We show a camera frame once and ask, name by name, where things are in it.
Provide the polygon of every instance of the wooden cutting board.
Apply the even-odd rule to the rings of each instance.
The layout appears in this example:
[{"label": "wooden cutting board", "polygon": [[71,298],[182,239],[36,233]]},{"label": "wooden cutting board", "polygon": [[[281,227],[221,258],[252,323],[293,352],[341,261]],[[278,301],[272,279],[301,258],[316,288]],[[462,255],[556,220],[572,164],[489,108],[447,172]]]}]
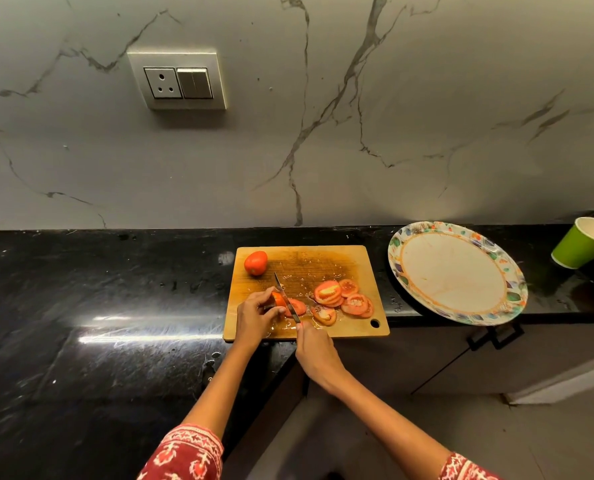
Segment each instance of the wooden cutting board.
[{"label": "wooden cutting board", "polygon": [[[268,269],[261,276],[251,276],[244,269],[244,261],[254,251],[268,254]],[[235,339],[237,327],[237,306],[254,291],[263,291],[275,285],[273,272],[290,298],[297,298],[308,307],[314,302],[308,298],[318,284],[326,280],[349,278],[359,286],[359,293],[371,299],[374,306],[372,318],[363,319],[346,315],[337,309],[337,321],[324,327],[331,337],[375,337],[390,333],[386,313],[383,311],[373,268],[364,246],[288,246],[274,248],[239,248],[232,272],[226,322],[223,338],[227,342]],[[317,327],[310,310],[302,320],[310,320]],[[297,338],[292,319],[279,319],[273,323],[268,340],[294,340]]]}]

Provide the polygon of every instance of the hand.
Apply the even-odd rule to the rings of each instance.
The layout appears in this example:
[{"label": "hand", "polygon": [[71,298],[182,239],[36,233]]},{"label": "hand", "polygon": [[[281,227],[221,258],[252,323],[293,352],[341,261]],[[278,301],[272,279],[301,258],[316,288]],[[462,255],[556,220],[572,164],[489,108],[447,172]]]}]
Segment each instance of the hand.
[{"label": "hand", "polygon": [[268,334],[270,322],[286,311],[281,306],[274,306],[264,313],[262,306],[270,300],[273,291],[271,286],[266,291],[251,293],[243,303],[237,307],[237,331],[233,346],[244,347],[251,354],[258,347],[261,340]]},{"label": "hand", "polygon": [[328,332],[315,328],[310,322],[297,324],[296,355],[306,375],[329,393],[348,373]]}]

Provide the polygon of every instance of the forearm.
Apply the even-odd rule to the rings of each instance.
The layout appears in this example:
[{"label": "forearm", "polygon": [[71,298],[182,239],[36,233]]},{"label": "forearm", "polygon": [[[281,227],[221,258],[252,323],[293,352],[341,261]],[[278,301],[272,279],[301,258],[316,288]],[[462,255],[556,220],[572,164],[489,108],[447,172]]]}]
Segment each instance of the forearm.
[{"label": "forearm", "polygon": [[241,378],[253,351],[233,345],[199,400],[182,423],[209,429],[219,439],[223,436]]},{"label": "forearm", "polygon": [[451,452],[370,392],[349,372],[328,387],[389,450],[411,480],[437,480]]}]

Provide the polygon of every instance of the cup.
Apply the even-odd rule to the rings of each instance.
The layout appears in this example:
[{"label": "cup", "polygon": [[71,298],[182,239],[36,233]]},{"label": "cup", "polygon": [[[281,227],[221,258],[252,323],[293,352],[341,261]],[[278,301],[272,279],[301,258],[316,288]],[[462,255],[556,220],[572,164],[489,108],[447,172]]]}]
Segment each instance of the cup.
[{"label": "cup", "polygon": [[580,217],[550,255],[568,269],[577,269],[594,259],[594,217]]}]

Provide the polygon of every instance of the cabinet door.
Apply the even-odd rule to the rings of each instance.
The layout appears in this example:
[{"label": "cabinet door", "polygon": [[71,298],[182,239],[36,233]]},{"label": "cabinet door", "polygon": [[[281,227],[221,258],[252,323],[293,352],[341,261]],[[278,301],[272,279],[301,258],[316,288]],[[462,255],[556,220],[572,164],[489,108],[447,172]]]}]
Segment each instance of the cabinet door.
[{"label": "cabinet door", "polygon": [[594,324],[522,328],[525,334],[501,350],[487,343],[467,352],[418,394],[517,392],[594,359]]},{"label": "cabinet door", "polygon": [[337,339],[339,356],[377,395],[409,394],[468,348],[471,327],[391,328],[388,337]]}]

